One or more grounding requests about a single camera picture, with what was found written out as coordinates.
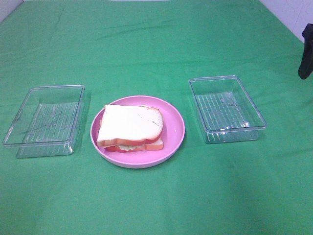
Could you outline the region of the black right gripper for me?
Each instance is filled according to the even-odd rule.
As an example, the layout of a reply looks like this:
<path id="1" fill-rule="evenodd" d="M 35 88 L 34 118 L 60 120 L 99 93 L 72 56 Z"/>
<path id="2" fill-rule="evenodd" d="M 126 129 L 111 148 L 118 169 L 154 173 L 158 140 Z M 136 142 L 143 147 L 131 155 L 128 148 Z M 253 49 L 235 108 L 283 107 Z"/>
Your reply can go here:
<path id="1" fill-rule="evenodd" d="M 302 32 L 305 40 L 302 60 L 298 69 L 301 79 L 307 79 L 313 71 L 313 24 L 308 23 Z"/>

